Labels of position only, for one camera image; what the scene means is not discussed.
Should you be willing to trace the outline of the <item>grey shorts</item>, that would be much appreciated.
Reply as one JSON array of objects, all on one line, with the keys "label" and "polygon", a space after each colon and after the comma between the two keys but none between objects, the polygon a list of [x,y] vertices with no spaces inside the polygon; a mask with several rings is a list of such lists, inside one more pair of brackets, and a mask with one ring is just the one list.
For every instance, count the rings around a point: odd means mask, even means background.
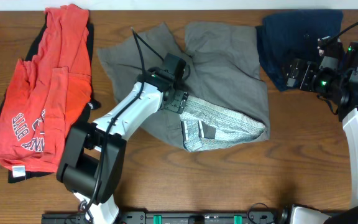
[{"label": "grey shorts", "polygon": [[128,38],[114,47],[98,49],[115,100],[122,101],[141,70],[160,66],[166,54],[186,61],[183,89],[189,94],[181,114],[160,110],[142,123],[145,131],[190,152],[269,138],[268,93],[259,74],[254,27],[191,22],[185,27],[184,49],[166,24],[140,36],[139,44]]}]

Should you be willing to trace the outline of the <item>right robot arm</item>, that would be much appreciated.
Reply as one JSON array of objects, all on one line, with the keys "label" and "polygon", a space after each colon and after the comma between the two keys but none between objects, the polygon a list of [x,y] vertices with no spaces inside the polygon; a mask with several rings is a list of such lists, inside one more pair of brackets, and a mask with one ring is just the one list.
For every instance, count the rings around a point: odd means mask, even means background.
[{"label": "right robot arm", "polygon": [[286,85],[317,94],[338,116],[351,163],[351,205],[345,212],[324,213],[305,205],[283,209],[277,223],[358,223],[358,42],[344,50],[341,42],[318,46],[321,60],[299,58],[283,66]]}]

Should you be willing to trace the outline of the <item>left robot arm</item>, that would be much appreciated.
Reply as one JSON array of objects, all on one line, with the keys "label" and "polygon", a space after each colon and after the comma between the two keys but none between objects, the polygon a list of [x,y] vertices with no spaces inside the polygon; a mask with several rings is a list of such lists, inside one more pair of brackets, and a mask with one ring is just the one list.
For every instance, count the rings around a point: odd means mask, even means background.
[{"label": "left robot arm", "polygon": [[179,90],[186,62],[166,54],[160,67],[143,70],[131,92],[109,113],[71,128],[57,180],[80,200],[79,211],[44,214],[42,223],[115,223],[113,193],[121,179],[126,144],[138,127],[160,110],[182,113],[188,99]]}]

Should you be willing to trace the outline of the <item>folded navy blue garment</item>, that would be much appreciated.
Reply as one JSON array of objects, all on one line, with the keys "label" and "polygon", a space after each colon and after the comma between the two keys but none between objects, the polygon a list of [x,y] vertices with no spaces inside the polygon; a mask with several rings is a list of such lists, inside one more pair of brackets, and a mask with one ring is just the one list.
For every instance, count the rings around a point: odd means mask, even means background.
[{"label": "folded navy blue garment", "polygon": [[282,66],[295,58],[316,62],[318,39],[341,30],[343,13],[305,9],[271,14],[256,27],[259,62],[278,91],[286,91]]}]

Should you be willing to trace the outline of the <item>red printed t-shirt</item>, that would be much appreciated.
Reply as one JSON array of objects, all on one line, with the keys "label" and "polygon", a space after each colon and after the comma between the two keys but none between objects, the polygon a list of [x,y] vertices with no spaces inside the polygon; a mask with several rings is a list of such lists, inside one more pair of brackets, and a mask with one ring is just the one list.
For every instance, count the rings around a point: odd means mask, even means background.
[{"label": "red printed t-shirt", "polygon": [[31,60],[18,60],[0,116],[0,165],[56,172],[69,130],[91,99],[89,11],[47,8]]}]

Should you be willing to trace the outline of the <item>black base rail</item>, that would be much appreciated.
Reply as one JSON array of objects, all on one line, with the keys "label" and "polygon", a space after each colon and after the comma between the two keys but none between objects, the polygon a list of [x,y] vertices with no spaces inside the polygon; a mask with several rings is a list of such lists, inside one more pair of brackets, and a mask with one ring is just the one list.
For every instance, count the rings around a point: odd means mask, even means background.
[{"label": "black base rail", "polygon": [[113,224],[287,224],[288,214],[279,217],[274,212],[256,211],[247,213],[145,213],[125,212],[114,221],[98,220],[87,215],[43,214],[41,223],[113,223]]}]

